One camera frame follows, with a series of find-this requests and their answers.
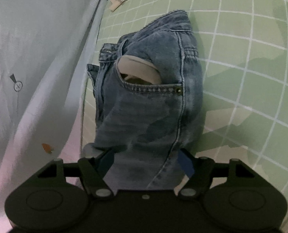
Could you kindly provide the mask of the blue denim jeans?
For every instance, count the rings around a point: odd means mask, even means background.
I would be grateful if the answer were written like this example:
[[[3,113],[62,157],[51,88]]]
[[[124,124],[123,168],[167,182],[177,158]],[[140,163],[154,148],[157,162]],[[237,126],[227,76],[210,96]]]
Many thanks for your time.
[[[201,132],[202,69],[188,14],[175,10],[103,44],[88,65],[96,132],[87,153],[114,149],[105,175],[113,190],[173,189],[179,151]]]

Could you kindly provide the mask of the light blue carrot-print sheet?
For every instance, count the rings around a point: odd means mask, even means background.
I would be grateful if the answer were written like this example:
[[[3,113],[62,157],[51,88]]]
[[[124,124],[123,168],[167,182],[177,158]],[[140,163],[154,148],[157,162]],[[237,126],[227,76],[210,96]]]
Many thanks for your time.
[[[81,155],[86,64],[105,0],[0,0],[0,232],[7,196],[55,158]]]

